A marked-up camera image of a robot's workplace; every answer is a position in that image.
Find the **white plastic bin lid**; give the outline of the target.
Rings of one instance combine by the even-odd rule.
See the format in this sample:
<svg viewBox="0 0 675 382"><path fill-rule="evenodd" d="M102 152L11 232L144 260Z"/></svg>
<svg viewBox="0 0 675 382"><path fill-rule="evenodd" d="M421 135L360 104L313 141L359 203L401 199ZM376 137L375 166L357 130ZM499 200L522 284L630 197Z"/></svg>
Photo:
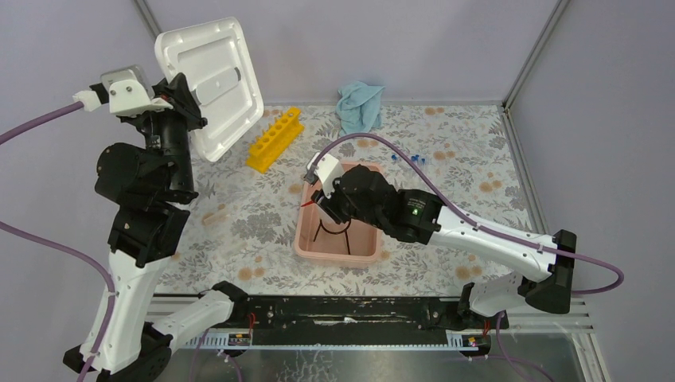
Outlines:
<svg viewBox="0 0 675 382"><path fill-rule="evenodd" d="M207 125L190 133L204 160L218 161L263 115L255 70L239 21L222 18L160 33L154 54L167 80L185 75Z"/></svg>

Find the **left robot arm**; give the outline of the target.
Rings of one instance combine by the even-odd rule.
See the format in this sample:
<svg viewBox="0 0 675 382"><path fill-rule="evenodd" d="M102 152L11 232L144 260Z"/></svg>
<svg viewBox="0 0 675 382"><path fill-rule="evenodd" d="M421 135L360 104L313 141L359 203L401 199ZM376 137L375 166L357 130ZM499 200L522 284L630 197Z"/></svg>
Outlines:
<svg viewBox="0 0 675 382"><path fill-rule="evenodd" d="M117 204L108 237L111 281L88 338L64 354L80 376L152 381L172 354L207 329L250 325L248 295L228 282L157 322L146 319L155 287L175 254L194 188L189 133L207 125L184 74L154 85L147 104L131 101L135 80L107 86L114 114L142 134L142 147L117 142L97 162L96 192Z"/></svg>

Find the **light blue cloth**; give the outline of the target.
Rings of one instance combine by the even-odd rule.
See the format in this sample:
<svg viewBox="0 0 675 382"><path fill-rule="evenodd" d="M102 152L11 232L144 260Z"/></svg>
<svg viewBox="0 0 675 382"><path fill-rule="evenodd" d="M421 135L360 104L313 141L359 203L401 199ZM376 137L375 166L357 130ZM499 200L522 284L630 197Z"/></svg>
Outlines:
<svg viewBox="0 0 675 382"><path fill-rule="evenodd" d="M381 97L385 86L354 81L341 86L335 113L340 120L339 136L368 133L381 127Z"/></svg>

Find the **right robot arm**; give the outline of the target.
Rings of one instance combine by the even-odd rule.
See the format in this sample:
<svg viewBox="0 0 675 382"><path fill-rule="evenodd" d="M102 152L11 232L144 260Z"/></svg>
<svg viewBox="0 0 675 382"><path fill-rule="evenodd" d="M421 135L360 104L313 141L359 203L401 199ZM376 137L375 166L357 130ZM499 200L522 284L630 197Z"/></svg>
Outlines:
<svg viewBox="0 0 675 382"><path fill-rule="evenodd" d="M574 262L545 249L574 234L534 235L501 227L491 235L486 220L453 211L433 193L395 189L366 166L344 170L336 163L314 172L322 185L311 199L338 224L358 220L402 243L468 251L511 269L492 281L463 287L456 315L464 326L475 328L519 306L550 314L569 312Z"/></svg>

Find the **black metal ring tripod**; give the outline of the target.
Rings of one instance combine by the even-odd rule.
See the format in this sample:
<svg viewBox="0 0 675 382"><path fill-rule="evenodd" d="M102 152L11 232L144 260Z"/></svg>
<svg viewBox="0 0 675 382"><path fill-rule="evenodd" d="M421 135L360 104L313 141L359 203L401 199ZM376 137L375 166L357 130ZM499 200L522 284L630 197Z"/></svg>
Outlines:
<svg viewBox="0 0 675 382"><path fill-rule="evenodd" d="M328 252L329 250L337 254L351 255L351 246L349 242L349 229L352 221L346 223L331 223L324 222L323 219L318 220L318 226L312 238L312 243L321 251ZM341 237L343 249L338 250L338 237Z"/></svg>

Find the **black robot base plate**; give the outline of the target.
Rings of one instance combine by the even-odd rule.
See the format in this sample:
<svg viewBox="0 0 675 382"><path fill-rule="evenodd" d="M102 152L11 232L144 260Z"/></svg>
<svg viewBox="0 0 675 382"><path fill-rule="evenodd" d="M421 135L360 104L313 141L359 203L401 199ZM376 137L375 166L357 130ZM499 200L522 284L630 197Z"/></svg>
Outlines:
<svg viewBox="0 0 675 382"><path fill-rule="evenodd" d="M207 344L221 349L478 350L509 328L505 314L485 318L457 298L251 295Z"/></svg>

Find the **pink plastic bin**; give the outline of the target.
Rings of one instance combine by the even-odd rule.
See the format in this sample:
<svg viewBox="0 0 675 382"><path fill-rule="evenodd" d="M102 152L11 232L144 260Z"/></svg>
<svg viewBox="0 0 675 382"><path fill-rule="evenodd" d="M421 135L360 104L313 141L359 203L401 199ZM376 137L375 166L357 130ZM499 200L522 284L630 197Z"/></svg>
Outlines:
<svg viewBox="0 0 675 382"><path fill-rule="evenodd" d="M336 224L310 202L322 184L304 185L293 248L303 259L318 265L368 267L382 252L382 231L359 220Z"/></svg>

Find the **red-capped white wash bottle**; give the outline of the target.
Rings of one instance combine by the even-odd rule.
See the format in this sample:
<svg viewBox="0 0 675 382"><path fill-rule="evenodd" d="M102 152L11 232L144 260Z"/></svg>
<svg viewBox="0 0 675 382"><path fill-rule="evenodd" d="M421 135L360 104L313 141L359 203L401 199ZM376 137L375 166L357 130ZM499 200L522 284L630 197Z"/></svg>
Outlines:
<svg viewBox="0 0 675 382"><path fill-rule="evenodd" d="M311 206L311 205L320 205L322 203L323 199L324 199L323 197L319 197L316 200L309 200L309 201L301 204L300 208L302 209L302 208L305 208L305 207L308 207L308 206Z"/></svg>

